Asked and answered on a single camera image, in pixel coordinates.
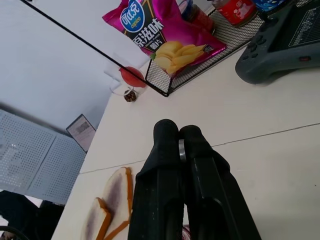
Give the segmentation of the glass jar with red lid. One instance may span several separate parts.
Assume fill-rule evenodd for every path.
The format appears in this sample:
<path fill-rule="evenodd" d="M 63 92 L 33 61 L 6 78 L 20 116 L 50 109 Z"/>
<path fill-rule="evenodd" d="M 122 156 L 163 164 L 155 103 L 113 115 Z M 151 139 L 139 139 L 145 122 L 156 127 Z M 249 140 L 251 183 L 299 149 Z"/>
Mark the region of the glass jar with red lid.
<path fill-rule="evenodd" d="M 128 103 L 135 102 L 146 89 L 147 84 L 143 74 L 132 66 L 119 67 L 112 74 L 112 84 L 109 87 L 111 92 L 119 97 L 123 97 Z"/>

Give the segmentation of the magenta potato chips bag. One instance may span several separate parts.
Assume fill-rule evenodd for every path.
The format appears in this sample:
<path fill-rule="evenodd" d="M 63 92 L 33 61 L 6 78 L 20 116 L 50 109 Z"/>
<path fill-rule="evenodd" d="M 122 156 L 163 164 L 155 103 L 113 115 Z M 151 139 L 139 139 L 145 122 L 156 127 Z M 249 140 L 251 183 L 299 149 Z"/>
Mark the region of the magenta potato chips bag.
<path fill-rule="evenodd" d="M 122 0 L 102 18 L 168 75 L 203 63 L 227 47 L 205 29 L 185 21 L 176 0 Z"/>

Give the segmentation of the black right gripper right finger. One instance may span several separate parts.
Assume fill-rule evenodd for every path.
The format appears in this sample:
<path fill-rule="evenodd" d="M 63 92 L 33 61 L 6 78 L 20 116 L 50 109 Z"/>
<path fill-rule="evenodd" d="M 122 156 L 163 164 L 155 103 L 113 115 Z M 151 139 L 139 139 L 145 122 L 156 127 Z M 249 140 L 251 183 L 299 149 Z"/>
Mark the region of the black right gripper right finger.
<path fill-rule="evenodd" d="M 191 240 L 262 240 L 229 163 L 198 126 L 185 126 L 179 134 Z"/>

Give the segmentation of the dark seat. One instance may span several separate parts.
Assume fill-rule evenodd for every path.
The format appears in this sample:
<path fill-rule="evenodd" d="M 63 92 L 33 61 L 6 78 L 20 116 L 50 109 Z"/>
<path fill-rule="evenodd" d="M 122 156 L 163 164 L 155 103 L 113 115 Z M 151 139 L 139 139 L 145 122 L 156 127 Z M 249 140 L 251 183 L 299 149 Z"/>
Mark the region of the dark seat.
<path fill-rule="evenodd" d="M 51 240 L 64 208 L 46 200 L 37 206 L 24 195 L 0 191 L 0 217 L 29 240 Z"/>

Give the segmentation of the dark glass jar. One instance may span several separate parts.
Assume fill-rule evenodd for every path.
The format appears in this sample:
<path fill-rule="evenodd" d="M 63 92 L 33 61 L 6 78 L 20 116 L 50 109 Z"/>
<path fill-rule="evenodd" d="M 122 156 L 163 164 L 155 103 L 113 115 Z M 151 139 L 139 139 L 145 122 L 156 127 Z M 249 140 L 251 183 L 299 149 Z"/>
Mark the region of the dark glass jar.
<path fill-rule="evenodd" d="M 180 0 L 178 8 L 183 20 L 206 30 L 210 34 L 214 33 L 215 22 L 194 4 L 193 0 Z"/>

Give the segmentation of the blue patterned can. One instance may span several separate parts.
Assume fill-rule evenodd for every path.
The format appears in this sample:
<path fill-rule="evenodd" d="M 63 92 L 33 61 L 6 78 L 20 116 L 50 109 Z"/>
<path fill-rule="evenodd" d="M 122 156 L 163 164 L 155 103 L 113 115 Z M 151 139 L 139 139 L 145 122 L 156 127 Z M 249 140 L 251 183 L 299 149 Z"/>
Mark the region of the blue patterned can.
<path fill-rule="evenodd" d="M 280 9 L 291 0 L 252 0 L 260 13 L 271 13 Z"/>

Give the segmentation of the small white bread slice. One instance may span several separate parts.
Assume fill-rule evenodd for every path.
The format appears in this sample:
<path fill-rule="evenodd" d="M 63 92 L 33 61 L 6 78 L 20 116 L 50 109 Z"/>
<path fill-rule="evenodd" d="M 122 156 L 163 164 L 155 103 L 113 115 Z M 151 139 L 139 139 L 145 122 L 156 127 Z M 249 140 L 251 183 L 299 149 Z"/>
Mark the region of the small white bread slice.
<path fill-rule="evenodd" d="M 105 202 L 96 197 L 82 226 L 80 240 L 104 240 L 111 218 Z"/>

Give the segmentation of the black framed sign card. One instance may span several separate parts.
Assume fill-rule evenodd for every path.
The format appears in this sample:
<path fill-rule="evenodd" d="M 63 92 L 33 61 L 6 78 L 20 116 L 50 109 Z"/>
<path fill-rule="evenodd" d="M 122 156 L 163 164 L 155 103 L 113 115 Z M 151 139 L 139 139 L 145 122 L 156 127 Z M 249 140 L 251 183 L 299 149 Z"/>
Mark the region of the black framed sign card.
<path fill-rule="evenodd" d="M 87 153 L 96 134 L 96 129 L 88 119 L 80 114 L 67 128 L 66 131 L 76 143 Z"/>

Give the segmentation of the grey handheld controller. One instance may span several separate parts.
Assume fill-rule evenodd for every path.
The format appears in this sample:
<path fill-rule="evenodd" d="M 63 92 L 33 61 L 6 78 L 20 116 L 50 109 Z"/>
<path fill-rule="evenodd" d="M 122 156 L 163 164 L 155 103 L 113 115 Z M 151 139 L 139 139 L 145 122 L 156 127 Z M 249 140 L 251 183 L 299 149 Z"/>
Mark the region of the grey handheld controller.
<path fill-rule="evenodd" d="M 262 25 L 235 65 L 243 81 L 267 84 L 293 70 L 320 67 L 320 0 L 260 18 Z"/>

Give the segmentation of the red tin can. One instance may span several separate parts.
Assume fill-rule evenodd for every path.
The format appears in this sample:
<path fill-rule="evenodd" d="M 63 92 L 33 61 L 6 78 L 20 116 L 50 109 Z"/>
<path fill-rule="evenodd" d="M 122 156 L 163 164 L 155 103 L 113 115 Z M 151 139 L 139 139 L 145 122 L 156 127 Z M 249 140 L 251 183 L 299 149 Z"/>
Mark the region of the red tin can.
<path fill-rule="evenodd" d="M 234 27 L 246 24 L 257 13 L 252 0 L 214 0 L 212 5 Z"/>

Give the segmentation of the large white bread slice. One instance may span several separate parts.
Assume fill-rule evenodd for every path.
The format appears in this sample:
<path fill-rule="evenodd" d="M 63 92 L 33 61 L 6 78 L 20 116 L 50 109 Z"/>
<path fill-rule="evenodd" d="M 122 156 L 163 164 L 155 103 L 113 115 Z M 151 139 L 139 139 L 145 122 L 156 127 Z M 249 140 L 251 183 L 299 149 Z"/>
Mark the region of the large white bread slice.
<path fill-rule="evenodd" d="M 107 181 L 102 199 L 111 214 L 103 240 L 112 240 L 130 223 L 133 206 L 133 177 L 129 167 L 116 170 Z"/>

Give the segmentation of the white perforated panel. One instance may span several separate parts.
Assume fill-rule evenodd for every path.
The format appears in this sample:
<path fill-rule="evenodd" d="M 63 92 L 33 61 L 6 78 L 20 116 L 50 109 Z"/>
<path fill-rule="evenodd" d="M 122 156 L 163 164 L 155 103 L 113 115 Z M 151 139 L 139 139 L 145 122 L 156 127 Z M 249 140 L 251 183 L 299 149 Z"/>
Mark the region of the white perforated panel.
<path fill-rule="evenodd" d="M 64 205 L 85 157 L 74 139 L 0 109 L 0 190 Z"/>

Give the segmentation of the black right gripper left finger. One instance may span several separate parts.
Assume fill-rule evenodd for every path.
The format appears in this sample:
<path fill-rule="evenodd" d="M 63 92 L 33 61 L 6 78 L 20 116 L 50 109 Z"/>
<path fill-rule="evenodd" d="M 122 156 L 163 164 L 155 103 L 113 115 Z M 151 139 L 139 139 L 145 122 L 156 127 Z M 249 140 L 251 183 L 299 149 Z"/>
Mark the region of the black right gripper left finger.
<path fill-rule="evenodd" d="M 153 147 L 136 174 L 127 240 L 182 240 L 184 140 L 169 119 L 153 128 Z"/>

